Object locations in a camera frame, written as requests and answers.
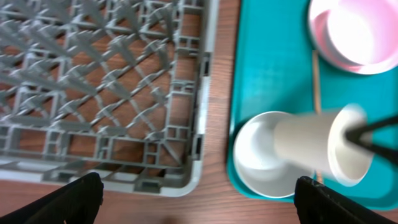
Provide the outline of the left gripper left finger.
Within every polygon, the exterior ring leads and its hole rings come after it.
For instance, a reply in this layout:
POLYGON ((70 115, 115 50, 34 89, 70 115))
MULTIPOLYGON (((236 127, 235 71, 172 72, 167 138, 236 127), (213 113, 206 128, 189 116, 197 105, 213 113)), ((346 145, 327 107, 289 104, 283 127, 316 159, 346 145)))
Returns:
POLYGON ((1 223, 53 224, 95 221, 103 203, 104 185, 91 172, 58 190, 1 217, 1 223))

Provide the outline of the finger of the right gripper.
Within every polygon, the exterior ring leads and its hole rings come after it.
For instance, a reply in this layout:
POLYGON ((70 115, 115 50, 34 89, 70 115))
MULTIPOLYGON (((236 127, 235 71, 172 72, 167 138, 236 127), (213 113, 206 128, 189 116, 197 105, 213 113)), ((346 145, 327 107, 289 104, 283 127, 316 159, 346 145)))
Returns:
POLYGON ((345 137, 347 140, 359 140, 361 136, 366 133, 370 133, 377 129, 385 128, 387 126, 393 126, 396 124, 397 124, 397 115, 373 123, 362 124, 358 127, 351 128, 345 132, 345 137))
POLYGON ((355 144, 397 166, 397 150, 359 139, 355 140, 355 144))

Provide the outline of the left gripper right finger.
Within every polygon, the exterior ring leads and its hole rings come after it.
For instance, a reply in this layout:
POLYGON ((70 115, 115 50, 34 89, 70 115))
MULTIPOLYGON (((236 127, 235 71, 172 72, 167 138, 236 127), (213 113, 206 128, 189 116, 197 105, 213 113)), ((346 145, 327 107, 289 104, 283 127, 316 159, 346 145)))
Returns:
POLYGON ((307 176, 296 181, 294 205, 301 224, 396 224, 307 176))

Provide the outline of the white paper cup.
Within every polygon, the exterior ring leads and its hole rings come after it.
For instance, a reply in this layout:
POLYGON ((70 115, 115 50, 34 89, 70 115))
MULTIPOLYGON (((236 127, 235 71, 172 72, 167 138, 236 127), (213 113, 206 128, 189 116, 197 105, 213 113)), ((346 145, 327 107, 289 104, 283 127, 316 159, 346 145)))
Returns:
POLYGON ((345 132, 366 123, 365 111, 354 104, 290 116, 274 129, 274 150, 281 159, 352 187, 364 179, 374 154, 346 140, 345 132))

